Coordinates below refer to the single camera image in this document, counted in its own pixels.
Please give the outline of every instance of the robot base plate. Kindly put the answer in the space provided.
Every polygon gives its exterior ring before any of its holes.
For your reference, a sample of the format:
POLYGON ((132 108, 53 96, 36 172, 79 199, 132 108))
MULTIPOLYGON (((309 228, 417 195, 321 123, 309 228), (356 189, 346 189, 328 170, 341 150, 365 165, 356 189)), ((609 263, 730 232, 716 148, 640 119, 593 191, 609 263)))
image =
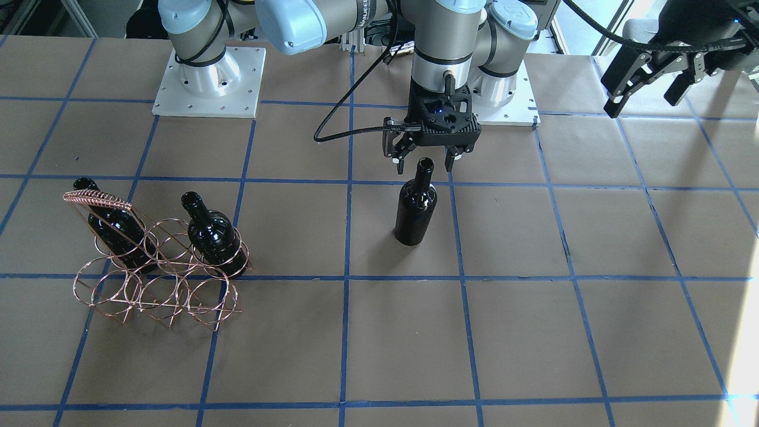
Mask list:
POLYGON ((472 111, 482 125, 532 126, 535 121, 539 125, 540 115, 537 113, 535 96, 524 63, 517 71, 517 87, 510 103, 499 108, 475 103, 472 111))
POLYGON ((183 65, 175 61, 175 52, 172 50, 153 104, 153 114, 255 118, 266 50, 260 47, 228 47, 227 55, 232 55, 240 68, 240 81, 235 85, 235 90, 223 96, 203 98, 193 95, 184 87, 183 65))

